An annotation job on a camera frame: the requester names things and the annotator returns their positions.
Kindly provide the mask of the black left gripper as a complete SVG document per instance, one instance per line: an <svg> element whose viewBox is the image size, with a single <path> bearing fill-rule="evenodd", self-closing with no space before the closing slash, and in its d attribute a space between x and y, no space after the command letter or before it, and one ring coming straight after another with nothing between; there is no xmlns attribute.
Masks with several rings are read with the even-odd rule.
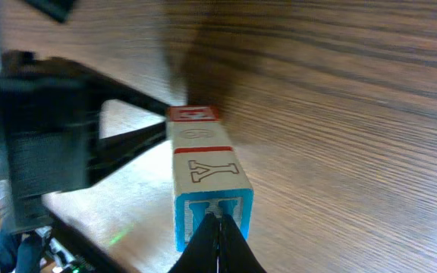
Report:
<svg viewBox="0 0 437 273"><path fill-rule="evenodd" d="M98 121L90 98L100 104L117 99L161 116L170 107L75 61L38 60L22 51L2 55L0 200L11 233L52 223L43 195L93 186L166 140L163 121L90 146L89 130Z"/></svg>

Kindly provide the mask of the wooden block green V side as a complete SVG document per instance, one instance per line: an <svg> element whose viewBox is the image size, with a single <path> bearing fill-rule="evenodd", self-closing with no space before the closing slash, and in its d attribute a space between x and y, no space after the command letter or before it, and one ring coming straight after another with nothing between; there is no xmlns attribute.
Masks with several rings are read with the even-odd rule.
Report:
<svg viewBox="0 0 437 273"><path fill-rule="evenodd" d="M232 147L177 148L172 171L177 251L185 250L208 213L230 215L249 237L254 191Z"/></svg>

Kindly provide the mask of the wooden block red U side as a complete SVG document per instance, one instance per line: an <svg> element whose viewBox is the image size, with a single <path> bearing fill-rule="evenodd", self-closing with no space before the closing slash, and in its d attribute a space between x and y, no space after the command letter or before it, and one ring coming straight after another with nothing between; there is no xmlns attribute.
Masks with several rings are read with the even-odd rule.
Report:
<svg viewBox="0 0 437 273"><path fill-rule="evenodd" d="M232 146L219 122L169 122L168 137L174 149Z"/></svg>

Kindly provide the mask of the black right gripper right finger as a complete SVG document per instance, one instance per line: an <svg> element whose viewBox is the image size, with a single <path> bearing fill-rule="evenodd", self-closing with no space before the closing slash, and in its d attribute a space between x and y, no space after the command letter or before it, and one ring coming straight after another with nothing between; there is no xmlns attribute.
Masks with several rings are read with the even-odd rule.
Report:
<svg viewBox="0 0 437 273"><path fill-rule="evenodd" d="M266 273L230 215L223 215L218 236L219 273Z"/></svg>

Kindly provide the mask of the wooden letter I block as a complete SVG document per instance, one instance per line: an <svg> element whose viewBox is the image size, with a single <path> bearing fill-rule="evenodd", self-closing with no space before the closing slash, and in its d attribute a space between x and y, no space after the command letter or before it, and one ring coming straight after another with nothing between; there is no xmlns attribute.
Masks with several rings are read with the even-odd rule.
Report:
<svg viewBox="0 0 437 273"><path fill-rule="evenodd" d="M172 106L168 109L169 122L216 122L219 114L216 108L208 105Z"/></svg>

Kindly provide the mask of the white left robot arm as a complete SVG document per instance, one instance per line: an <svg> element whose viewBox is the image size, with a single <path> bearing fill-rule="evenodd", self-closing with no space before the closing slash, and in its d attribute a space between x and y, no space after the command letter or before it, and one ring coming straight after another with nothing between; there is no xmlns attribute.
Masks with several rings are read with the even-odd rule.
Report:
<svg viewBox="0 0 437 273"><path fill-rule="evenodd" d="M109 100L168 108L78 62L0 48L0 202L11 233L52 223L45 194L91 187L165 140L165 123L101 137Z"/></svg>

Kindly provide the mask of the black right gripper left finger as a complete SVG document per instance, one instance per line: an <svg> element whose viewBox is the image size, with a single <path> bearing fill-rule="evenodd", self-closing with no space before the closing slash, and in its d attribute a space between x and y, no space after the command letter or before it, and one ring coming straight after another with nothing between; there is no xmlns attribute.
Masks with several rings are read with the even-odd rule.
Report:
<svg viewBox="0 0 437 273"><path fill-rule="evenodd" d="M169 273L216 273L219 220L207 214Z"/></svg>

